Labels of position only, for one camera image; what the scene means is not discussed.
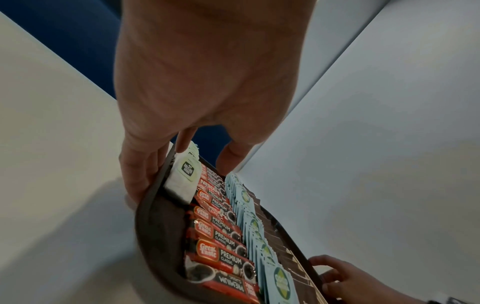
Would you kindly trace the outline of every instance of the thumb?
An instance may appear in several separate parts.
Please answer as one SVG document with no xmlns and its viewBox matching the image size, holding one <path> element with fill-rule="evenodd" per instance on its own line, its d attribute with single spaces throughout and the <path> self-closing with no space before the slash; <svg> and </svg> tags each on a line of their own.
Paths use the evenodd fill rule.
<svg viewBox="0 0 480 304">
<path fill-rule="evenodd" d="M 253 145 L 231 141 L 227 144 L 216 160 L 216 169 L 220 175 L 229 174 L 247 156 Z"/>
<path fill-rule="evenodd" d="M 341 282 L 332 282 L 328 284 L 323 284 L 321 286 L 322 291 L 333 298 L 343 298 L 344 289 Z"/>
</svg>

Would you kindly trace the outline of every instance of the blue chair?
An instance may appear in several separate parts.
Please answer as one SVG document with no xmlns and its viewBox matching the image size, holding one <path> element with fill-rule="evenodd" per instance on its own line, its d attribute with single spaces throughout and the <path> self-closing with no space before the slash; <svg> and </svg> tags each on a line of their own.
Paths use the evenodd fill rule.
<svg viewBox="0 0 480 304">
<path fill-rule="evenodd" d="M 113 66 L 121 6 L 120 0 L 104 1 L 0 1 L 0 12 L 115 98 Z M 230 137 L 221 126 L 203 127 L 193 141 L 201 156 L 215 164 Z"/>
</svg>

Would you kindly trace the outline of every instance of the table surface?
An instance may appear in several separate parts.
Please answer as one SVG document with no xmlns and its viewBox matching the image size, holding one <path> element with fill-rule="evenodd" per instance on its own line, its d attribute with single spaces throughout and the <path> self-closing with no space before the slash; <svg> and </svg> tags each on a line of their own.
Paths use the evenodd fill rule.
<svg viewBox="0 0 480 304">
<path fill-rule="evenodd" d="M 0 302 L 142 302 L 115 100 L 3 14 L 0 37 Z"/>
</svg>

